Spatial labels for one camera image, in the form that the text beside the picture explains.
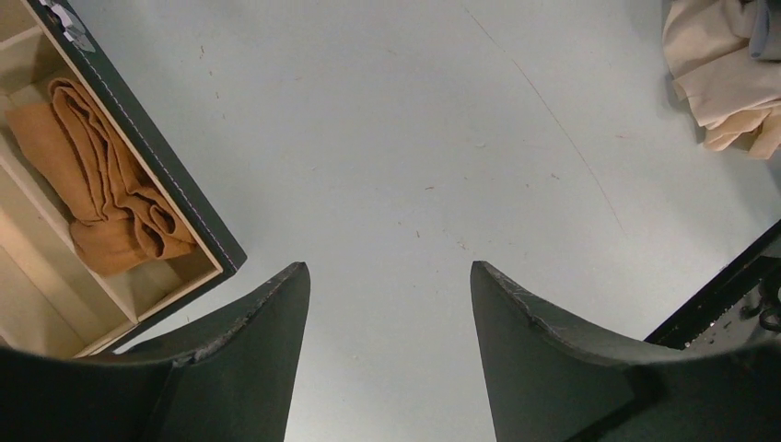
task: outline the folded brown cloth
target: folded brown cloth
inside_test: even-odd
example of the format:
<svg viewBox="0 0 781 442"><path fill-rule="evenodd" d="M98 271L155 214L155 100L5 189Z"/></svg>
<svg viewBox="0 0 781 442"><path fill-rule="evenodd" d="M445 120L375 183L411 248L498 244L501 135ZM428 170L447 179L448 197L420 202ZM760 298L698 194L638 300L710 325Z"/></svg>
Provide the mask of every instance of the folded brown cloth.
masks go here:
<svg viewBox="0 0 781 442"><path fill-rule="evenodd" d="M75 81L49 85L52 104L6 113L22 154L71 210L76 251L111 275L195 250L195 240L111 122Z"/></svg>

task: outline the white surface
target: white surface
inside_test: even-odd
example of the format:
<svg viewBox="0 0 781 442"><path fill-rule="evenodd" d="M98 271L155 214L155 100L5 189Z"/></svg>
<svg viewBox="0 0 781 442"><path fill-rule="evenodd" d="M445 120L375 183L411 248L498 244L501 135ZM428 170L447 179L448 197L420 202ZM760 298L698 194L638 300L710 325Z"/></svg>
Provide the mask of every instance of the white surface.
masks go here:
<svg viewBox="0 0 781 442"><path fill-rule="evenodd" d="M250 255L151 333L309 264L289 441L493 440L472 260L643 338L781 217L657 2L72 3Z"/></svg>

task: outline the open box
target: open box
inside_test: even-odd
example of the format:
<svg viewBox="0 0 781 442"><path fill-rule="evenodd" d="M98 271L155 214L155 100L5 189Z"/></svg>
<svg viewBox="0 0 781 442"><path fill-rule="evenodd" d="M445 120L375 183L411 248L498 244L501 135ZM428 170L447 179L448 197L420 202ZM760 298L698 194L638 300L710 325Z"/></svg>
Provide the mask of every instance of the open box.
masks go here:
<svg viewBox="0 0 781 442"><path fill-rule="evenodd" d="M128 339L224 281L246 259L105 54L74 20L50 0L0 0L0 284L6 288L0 292L0 345L59 358L93 355ZM46 88L56 77L79 81L100 105L191 231L196 252L111 277L81 262L68 228L72 216L21 155L4 116L48 101Z"/></svg>

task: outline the metal latch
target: metal latch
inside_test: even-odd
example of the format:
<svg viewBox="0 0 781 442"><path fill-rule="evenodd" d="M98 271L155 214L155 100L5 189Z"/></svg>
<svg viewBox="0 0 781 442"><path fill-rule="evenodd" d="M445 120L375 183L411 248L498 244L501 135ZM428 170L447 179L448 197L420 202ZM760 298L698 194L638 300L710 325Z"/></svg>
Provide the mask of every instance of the metal latch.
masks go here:
<svg viewBox="0 0 781 442"><path fill-rule="evenodd" d="M95 46L87 36L87 28L74 13L58 4L56 0L39 0L41 5L49 11L50 18L57 22L65 39L72 42L78 49L86 52L94 52Z"/></svg>

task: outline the folded beige cloth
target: folded beige cloth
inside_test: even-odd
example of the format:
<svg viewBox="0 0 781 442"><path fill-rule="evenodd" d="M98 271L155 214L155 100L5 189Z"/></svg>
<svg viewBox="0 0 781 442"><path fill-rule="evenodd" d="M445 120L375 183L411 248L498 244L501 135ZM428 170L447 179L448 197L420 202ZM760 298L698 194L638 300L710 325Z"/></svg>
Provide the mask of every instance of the folded beige cloth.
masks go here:
<svg viewBox="0 0 781 442"><path fill-rule="evenodd" d="M59 78L49 92L52 104L6 117L22 154L71 210L84 263L111 275L194 251L190 231L84 87Z"/></svg>
<svg viewBox="0 0 781 442"><path fill-rule="evenodd" d="M749 156L769 158L781 144L781 64L752 60L756 3L676 0L664 28L664 55L679 99L705 127L705 147L727 148L757 134Z"/></svg>

